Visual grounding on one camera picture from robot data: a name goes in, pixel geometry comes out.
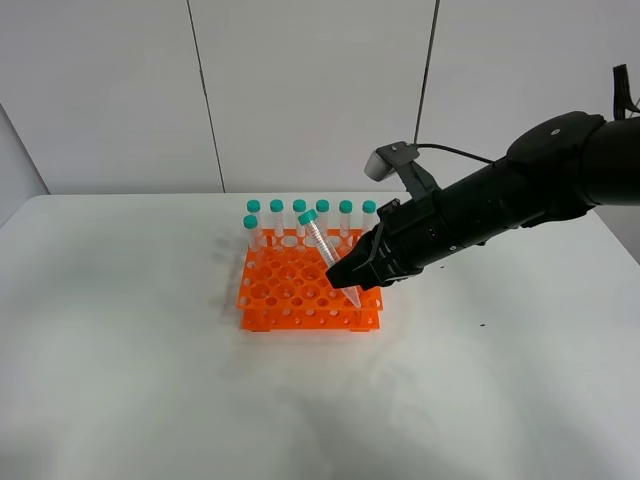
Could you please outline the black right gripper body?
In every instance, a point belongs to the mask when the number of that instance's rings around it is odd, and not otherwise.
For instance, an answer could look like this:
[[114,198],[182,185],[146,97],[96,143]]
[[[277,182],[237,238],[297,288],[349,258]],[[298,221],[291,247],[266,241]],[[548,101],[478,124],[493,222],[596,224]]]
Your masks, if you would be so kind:
[[369,287],[384,287],[416,276],[443,258],[441,192],[421,200],[391,200],[378,210],[369,254]]

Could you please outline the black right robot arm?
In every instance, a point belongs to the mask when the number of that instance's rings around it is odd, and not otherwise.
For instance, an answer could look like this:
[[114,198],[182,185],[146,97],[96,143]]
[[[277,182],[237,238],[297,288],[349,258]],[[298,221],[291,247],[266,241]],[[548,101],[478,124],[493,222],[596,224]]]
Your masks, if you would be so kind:
[[411,198],[378,209],[378,224],[328,269],[333,287],[386,287],[511,229],[639,202],[637,118],[555,117],[523,134],[503,158],[446,188],[418,164],[419,150],[396,142],[369,158],[370,178],[396,174]]

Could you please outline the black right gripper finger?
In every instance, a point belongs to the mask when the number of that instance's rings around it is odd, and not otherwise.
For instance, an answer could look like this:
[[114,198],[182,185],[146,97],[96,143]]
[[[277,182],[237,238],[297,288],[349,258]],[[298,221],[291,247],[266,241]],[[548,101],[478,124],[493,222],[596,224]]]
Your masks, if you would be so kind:
[[329,268],[330,280],[377,280],[373,259],[377,252],[376,232],[365,233],[352,250]]
[[385,283],[385,271],[372,265],[352,268],[335,264],[327,270],[327,279],[335,289],[360,287],[367,291]]

